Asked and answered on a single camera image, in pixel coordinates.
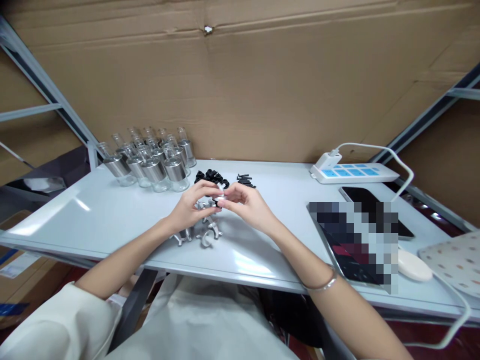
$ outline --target white sleeve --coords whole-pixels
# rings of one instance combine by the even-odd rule
[[[0,346],[0,359],[102,359],[121,312],[69,283],[11,333]]]

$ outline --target silver bracelet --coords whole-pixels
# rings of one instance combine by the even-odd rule
[[[321,287],[317,287],[317,288],[308,287],[303,282],[301,283],[301,285],[305,289],[313,291],[313,292],[321,292],[321,291],[324,291],[324,290],[327,290],[327,289],[331,288],[335,284],[335,282],[337,281],[337,277],[338,277],[339,273],[335,271],[335,268],[332,265],[330,265],[330,264],[327,264],[327,265],[330,267],[330,269],[333,270],[333,275],[331,276],[331,279],[325,285],[323,285]]]

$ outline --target white shirt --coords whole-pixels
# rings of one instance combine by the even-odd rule
[[[0,346],[0,359],[297,359],[259,310],[258,293],[171,274],[142,328],[107,355],[121,309],[67,284]]]

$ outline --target hand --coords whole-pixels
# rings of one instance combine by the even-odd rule
[[[228,200],[220,200],[218,206],[234,212],[262,233],[271,236],[282,225],[257,189],[235,182],[225,195]]]
[[[182,194],[173,211],[166,218],[162,219],[161,222],[167,226],[169,233],[171,233],[170,235],[189,228],[199,220],[222,211],[219,207],[198,210],[195,207],[197,201],[206,195],[218,196],[222,194],[223,191],[213,182],[200,180]]]

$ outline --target forearm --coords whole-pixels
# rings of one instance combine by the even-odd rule
[[[319,288],[332,269],[279,223],[269,236],[281,249],[301,281]],[[325,320],[359,359],[412,359],[407,349],[375,309],[343,278],[310,296]]]
[[[159,221],[155,226],[100,261],[83,275],[75,286],[98,298],[108,299],[170,235],[163,221]]]

